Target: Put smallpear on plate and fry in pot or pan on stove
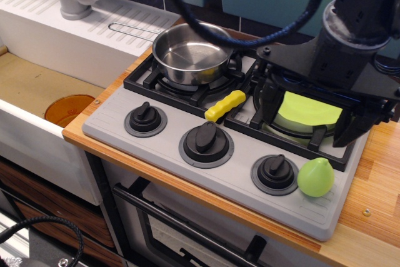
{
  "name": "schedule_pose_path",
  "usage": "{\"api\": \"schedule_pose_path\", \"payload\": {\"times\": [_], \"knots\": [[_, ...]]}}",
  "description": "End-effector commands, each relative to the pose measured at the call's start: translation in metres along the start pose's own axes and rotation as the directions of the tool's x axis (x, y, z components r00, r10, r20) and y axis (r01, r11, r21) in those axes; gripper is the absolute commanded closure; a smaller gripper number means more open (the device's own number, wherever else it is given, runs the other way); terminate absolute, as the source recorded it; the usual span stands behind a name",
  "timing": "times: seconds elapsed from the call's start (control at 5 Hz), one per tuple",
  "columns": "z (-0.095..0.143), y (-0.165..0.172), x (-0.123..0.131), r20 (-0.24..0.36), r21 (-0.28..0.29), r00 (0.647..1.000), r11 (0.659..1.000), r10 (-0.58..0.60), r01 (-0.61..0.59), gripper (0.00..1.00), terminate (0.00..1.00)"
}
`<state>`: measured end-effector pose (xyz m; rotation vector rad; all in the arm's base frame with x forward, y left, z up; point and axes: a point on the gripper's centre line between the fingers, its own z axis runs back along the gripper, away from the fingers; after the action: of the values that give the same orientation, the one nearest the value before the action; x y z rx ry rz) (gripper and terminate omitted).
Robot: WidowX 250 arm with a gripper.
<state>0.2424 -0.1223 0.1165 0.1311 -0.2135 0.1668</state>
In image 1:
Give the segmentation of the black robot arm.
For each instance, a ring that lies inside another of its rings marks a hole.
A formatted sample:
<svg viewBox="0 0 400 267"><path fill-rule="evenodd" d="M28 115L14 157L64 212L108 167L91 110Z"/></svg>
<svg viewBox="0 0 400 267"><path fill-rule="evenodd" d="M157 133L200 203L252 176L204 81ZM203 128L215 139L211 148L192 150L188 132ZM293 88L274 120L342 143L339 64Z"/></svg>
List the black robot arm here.
<svg viewBox="0 0 400 267"><path fill-rule="evenodd" d="M311 41L258 49L268 69L260 93L262 120L274 121L290 91L341 108L335 148L389 121L399 102L399 85L376 55L398 37L399 0L333 0Z"/></svg>

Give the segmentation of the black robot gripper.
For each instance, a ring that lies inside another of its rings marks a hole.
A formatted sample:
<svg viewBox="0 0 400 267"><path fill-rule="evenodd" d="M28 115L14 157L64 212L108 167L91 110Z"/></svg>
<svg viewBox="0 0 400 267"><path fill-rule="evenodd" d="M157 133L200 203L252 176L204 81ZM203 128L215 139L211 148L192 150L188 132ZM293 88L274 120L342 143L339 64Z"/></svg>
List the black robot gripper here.
<svg viewBox="0 0 400 267"><path fill-rule="evenodd" d="M260 93L263 116L275 116L283 101L283 90L273 81L273 66L303 79L331 94L347 93L392 101L369 101L354 109L343 109L334 130L334 148L345 147L374 125L389 122L394 102L399 100L398 86L375 68L374 57L389 42L381 35L359 38L339 17L333 3L325 8L322 28L312 41L298 45L269 45L257 50L267 62L265 82Z"/></svg>

